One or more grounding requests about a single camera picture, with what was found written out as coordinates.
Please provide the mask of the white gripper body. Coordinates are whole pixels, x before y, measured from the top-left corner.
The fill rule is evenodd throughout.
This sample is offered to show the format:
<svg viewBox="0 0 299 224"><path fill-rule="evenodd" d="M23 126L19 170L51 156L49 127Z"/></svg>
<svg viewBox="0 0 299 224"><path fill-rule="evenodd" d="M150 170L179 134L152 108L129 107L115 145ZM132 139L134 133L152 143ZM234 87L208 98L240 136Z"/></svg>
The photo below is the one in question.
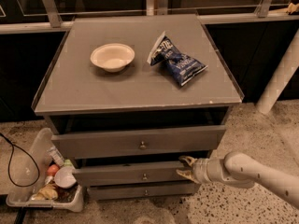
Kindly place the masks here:
<svg viewBox="0 0 299 224"><path fill-rule="evenodd" d="M217 160L198 159L192 168L193 176L197 183L204 184L217 180Z"/></svg>

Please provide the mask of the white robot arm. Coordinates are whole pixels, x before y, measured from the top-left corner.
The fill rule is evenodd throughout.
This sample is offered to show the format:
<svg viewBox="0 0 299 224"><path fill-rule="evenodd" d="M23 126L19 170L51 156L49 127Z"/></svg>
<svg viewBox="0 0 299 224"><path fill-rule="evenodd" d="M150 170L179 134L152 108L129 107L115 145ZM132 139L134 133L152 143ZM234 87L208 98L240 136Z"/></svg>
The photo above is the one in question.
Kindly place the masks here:
<svg viewBox="0 0 299 224"><path fill-rule="evenodd" d="M177 170L177 174L196 184L220 182L249 189L257 183L286 203L299 208L299 177L263 165L244 153L230 152L223 159L181 156L179 160L189 168Z"/></svg>

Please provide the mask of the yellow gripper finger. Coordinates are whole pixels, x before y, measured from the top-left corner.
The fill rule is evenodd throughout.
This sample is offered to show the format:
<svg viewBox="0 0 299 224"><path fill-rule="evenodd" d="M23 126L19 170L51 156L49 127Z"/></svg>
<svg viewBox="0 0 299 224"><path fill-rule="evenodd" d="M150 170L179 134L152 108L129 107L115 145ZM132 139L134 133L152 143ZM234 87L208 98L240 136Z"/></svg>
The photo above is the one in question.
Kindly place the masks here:
<svg viewBox="0 0 299 224"><path fill-rule="evenodd" d="M190 170L177 170L177 174L188 180L191 180L194 183L198 183L198 180L195 178L192 171Z"/></svg>
<svg viewBox="0 0 299 224"><path fill-rule="evenodd" d="M194 164L197 162L197 159L191 156L180 156L178 159L182 162L187 163L190 167L193 167Z"/></svg>

